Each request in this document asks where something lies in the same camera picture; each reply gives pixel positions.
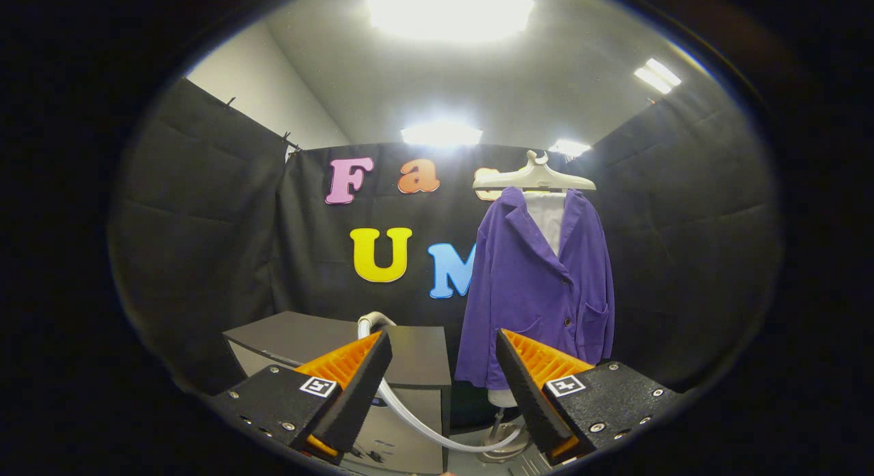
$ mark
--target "ceiling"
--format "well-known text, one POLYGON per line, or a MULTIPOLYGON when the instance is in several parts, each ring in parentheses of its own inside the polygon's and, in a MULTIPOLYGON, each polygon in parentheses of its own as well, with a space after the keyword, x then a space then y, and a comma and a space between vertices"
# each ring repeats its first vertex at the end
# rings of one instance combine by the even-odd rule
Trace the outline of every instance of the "ceiling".
POLYGON ((647 59, 697 74, 614 3, 534 2, 521 34, 474 44, 375 29, 366 0, 296 0, 266 22, 352 143, 400 141, 402 128, 440 118, 480 128, 481 143, 593 144, 661 96, 633 75, 647 59))

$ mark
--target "ceiling light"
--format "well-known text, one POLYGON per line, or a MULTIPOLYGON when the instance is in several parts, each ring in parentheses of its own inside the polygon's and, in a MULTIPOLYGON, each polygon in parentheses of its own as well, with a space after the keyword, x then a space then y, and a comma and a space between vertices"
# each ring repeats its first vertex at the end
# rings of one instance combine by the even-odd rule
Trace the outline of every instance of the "ceiling light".
POLYGON ((531 0, 367 0, 371 24, 418 40, 494 40, 524 30, 531 0))
POLYGON ((586 150, 590 150, 591 148, 591 146, 583 143, 572 142, 569 140, 556 140, 555 144, 550 146, 549 150, 550 152, 558 152, 562 155, 580 156, 582 152, 586 152, 586 150))
POLYGON ((634 76, 640 78, 643 81, 646 81, 652 87, 663 94, 667 94, 671 92, 671 87, 665 83, 658 75, 654 74, 652 71, 647 70, 646 68, 639 68, 636 72, 634 72, 634 76))
POLYGON ((673 72, 668 70, 668 68, 665 68, 665 65, 662 65, 662 63, 659 63, 655 59, 650 58, 649 61, 647 61, 647 66, 649 66, 649 68, 653 70, 655 74, 662 77, 665 81, 667 81, 674 87, 677 87, 677 85, 680 84, 680 78, 678 78, 677 75, 673 74, 673 72))
POLYGON ((435 146, 455 146, 480 143, 483 130, 475 130, 455 122, 431 122, 419 124, 400 131, 404 143, 429 144, 435 146))

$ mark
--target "black curtain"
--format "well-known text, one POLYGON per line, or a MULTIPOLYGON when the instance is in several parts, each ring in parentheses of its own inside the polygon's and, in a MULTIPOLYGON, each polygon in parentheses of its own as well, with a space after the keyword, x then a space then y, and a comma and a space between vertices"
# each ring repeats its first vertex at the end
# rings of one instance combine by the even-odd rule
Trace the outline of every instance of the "black curtain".
MULTIPOLYGON (((443 326, 454 376, 467 296, 457 290, 450 298, 429 296, 434 288, 434 259, 427 249, 447 242, 467 260, 491 204, 471 189, 475 171, 481 167, 516 171, 527 163, 525 152, 524 148, 495 145, 447 149, 379 143, 293 155, 277 191, 272 267, 276 310, 349 321, 381 311, 404 326, 443 326), (374 168, 363 174, 360 190, 352 192, 352 202, 328 205, 330 162, 340 158, 371 158, 374 168), (403 175, 400 168, 418 158, 434 162, 440 186, 431 193, 402 193, 397 188, 403 175), (360 227, 380 230, 374 258, 383 267, 393 257, 385 232, 392 227, 412 230, 402 277, 371 283, 356 274, 350 231, 360 227)), ((496 410, 487 401, 485 389, 468 382, 453 383, 453 428, 491 423, 496 410)))
POLYGON ((123 156, 109 251, 141 340, 184 389, 241 380, 221 333, 274 313, 274 191, 287 144, 187 80, 123 156))
POLYGON ((683 82, 553 165, 598 187, 587 198, 614 274, 614 358, 674 389, 762 320, 783 258, 774 175, 748 119, 715 82, 683 82))

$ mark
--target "gray cabinet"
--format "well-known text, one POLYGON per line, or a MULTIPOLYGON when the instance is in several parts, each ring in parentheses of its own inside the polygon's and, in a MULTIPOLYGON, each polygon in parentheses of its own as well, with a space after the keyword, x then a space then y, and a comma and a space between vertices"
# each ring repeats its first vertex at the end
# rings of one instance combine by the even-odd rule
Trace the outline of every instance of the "gray cabinet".
MULTIPOLYGON (((432 430, 449 436, 451 379, 443 327, 385 326, 393 360, 385 380, 397 397, 432 430)), ((232 354, 247 376, 269 364, 294 368, 356 339, 358 325, 350 321, 282 312, 225 332, 232 354)), ((362 454, 346 454, 341 466, 361 466, 418 474, 446 471, 447 450, 431 442, 376 399, 356 439, 362 454)))

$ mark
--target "white clothes hanger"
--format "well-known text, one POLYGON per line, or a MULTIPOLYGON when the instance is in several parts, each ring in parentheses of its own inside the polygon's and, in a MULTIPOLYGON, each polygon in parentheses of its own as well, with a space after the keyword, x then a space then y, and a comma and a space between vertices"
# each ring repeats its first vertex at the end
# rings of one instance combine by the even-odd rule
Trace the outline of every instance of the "white clothes hanger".
POLYGON ((520 171, 483 175, 474 180, 473 189, 501 189, 515 186, 519 189, 586 189, 595 190, 595 183, 587 178, 570 176, 553 171, 546 165, 549 155, 544 152, 537 158, 534 150, 528 150, 528 164, 520 171))

